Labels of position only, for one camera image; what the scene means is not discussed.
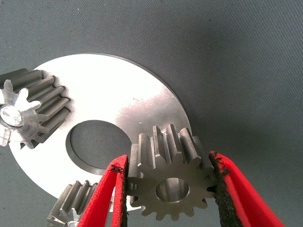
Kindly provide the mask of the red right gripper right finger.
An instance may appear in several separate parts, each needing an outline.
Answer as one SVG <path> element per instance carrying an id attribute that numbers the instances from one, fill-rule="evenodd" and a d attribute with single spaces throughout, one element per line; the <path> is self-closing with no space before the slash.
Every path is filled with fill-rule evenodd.
<path id="1" fill-rule="evenodd" d="M 222 227 L 283 227 L 241 170 L 226 156 L 212 151 L 218 185 L 215 201 Z"/>

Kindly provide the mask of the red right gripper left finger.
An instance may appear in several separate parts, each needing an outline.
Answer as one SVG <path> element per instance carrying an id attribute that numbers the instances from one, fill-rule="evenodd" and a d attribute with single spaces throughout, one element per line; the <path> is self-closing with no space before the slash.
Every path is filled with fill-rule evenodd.
<path id="1" fill-rule="evenodd" d="M 105 170 L 78 226 L 104 227 L 114 195 L 111 226 L 127 226 L 126 182 L 128 174 L 128 156 L 115 158 Z"/>

